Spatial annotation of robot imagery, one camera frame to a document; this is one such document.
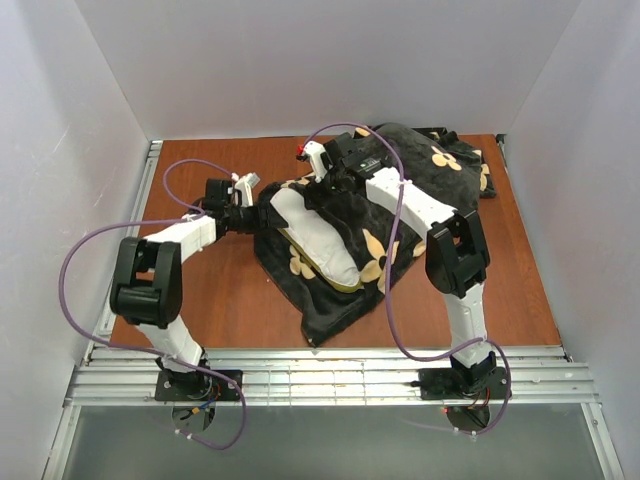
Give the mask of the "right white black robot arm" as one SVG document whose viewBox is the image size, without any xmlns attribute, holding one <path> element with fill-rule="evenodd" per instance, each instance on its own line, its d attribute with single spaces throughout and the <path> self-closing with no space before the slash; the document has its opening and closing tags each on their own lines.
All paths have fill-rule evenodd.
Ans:
<svg viewBox="0 0 640 480">
<path fill-rule="evenodd" d="M 344 133 L 324 144 L 308 142 L 316 182 L 326 191 L 353 191 L 394 214 L 389 243 L 400 223 L 426 243 L 425 271 L 444 298 L 450 333 L 450 388 L 462 395 L 486 389 L 496 368 L 487 339 L 483 294 L 490 256 L 478 212 L 457 210 L 415 186 L 399 154 L 386 141 L 391 163 L 366 155 Z"/>
</svg>

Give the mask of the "black floral plush pillowcase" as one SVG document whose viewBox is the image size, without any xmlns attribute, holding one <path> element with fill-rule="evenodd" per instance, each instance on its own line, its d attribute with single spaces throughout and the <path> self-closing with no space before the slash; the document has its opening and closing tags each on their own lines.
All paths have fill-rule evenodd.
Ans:
<svg viewBox="0 0 640 480">
<path fill-rule="evenodd" d="M 392 156 L 381 143 L 386 140 L 399 154 L 406 178 L 438 201 L 456 208 L 475 208 L 480 199 L 495 197 L 482 150 L 462 141 L 455 132 L 444 128 L 411 129 L 393 123 L 379 125 L 376 130 L 376 138 L 357 139 L 359 148 L 390 161 Z M 262 190 L 258 202 L 270 202 L 281 188 L 291 188 L 303 196 L 305 188 L 314 182 L 314 174 L 309 173 L 284 183 L 272 183 Z M 342 293 L 319 278 L 305 280 L 292 274 L 289 242 L 279 230 L 256 235 L 254 252 L 280 291 L 301 312 L 303 336 L 317 347 L 372 311 L 383 300 L 385 287 L 404 276 L 425 253 L 426 244 L 406 224 L 399 225 L 395 242 L 390 244 L 392 214 L 354 192 L 332 196 L 314 211 L 342 237 L 360 271 L 360 289 Z"/>
</svg>

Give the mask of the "white pillow with yellow edge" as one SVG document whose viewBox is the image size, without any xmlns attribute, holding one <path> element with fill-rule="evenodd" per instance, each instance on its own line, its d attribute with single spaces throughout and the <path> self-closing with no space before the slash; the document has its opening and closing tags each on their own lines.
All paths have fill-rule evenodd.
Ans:
<svg viewBox="0 0 640 480">
<path fill-rule="evenodd" d="M 289 242 L 289 269 L 305 280 L 319 278 L 342 293 L 362 287 L 360 271 L 338 231 L 316 211 L 308 210 L 303 196 L 281 188 L 270 200 L 288 226 L 279 232 Z"/>
</svg>

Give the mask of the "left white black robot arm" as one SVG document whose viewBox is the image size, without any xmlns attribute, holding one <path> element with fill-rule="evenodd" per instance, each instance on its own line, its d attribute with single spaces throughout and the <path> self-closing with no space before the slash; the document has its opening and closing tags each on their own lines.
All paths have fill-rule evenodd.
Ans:
<svg viewBox="0 0 640 480">
<path fill-rule="evenodd" d="M 268 204 L 253 202 L 259 177 L 252 172 L 230 180 L 209 179 L 205 194 L 179 220 L 145 237 L 127 237 L 119 246 L 110 308 L 134 326 L 156 351 L 169 385 L 189 398 L 212 388 L 204 349 L 180 316 L 182 264 L 228 232 L 256 234 L 288 223 Z"/>
</svg>

